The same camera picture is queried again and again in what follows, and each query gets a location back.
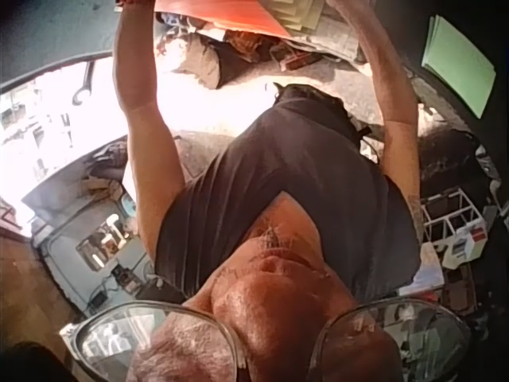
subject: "eyeglasses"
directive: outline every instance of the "eyeglasses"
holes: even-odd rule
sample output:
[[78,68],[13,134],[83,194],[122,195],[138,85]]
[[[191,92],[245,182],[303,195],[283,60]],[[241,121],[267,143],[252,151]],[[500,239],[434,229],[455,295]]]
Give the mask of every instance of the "eyeglasses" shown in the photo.
[[[148,380],[158,368],[164,376],[158,380],[251,381],[235,331],[180,305],[128,302],[67,325],[60,335],[99,381],[123,382],[130,373]],[[389,298],[329,321],[316,340],[306,380],[358,380],[366,372],[397,372],[408,382],[449,380],[469,341],[468,327],[444,307]],[[392,371],[391,354],[397,358]]]

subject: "window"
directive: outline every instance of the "window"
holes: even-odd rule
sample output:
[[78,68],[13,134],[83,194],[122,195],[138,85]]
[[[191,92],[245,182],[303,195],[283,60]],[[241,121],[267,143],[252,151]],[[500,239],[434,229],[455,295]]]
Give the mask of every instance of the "window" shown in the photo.
[[114,213],[79,243],[76,250],[93,271],[100,271],[133,236],[132,228]]

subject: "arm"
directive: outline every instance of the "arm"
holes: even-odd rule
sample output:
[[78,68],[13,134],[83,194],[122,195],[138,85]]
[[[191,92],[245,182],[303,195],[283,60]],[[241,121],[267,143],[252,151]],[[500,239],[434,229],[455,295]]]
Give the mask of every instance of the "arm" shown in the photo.
[[114,50],[115,87],[129,126],[139,232],[152,259],[163,217],[185,186],[175,142],[157,107],[154,3],[125,2]]
[[373,71],[376,98],[385,126],[383,172],[399,187],[422,240],[417,148],[418,104],[412,85],[387,32],[365,0],[328,0],[357,32]]

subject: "tattoo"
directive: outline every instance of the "tattoo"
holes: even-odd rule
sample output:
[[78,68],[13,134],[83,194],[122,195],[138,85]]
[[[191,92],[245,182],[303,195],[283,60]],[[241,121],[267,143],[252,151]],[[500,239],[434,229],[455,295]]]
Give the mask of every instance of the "tattoo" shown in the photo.
[[410,195],[407,199],[408,207],[410,208],[410,214],[414,220],[415,232],[419,243],[422,244],[424,236],[424,216],[422,215],[421,200],[415,196]]

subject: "man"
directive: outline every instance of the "man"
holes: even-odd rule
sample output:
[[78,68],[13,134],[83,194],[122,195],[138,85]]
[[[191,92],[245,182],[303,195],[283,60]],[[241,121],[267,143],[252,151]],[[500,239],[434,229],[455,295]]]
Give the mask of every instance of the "man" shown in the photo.
[[[366,2],[328,2],[356,30],[371,64],[385,126],[381,168],[359,154],[340,100],[292,86],[186,185],[157,106],[154,0],[125,2],[115,43],[141,238],[157,273],[188,297],[184,306],[231,329],[256,381],[303,380],[328,320],[411,282],[419,265],[415,94]],[[212,366],[199,364],[194,352],[169,345],[202,325],[174,315],[168,322],[131,377],[171,380],[177,368],[182,380],[225,380],[221,373],[212,378]],[[206,341],[204,349],[216,354],[218,338],[204,333],[197,329],[186,341]],[[373,340],[374,353],[360,352],[332,374],[372,378],[376,360],[394,364],[391,345],[381,343]],[[183,354],[185,363],[177,362]]]

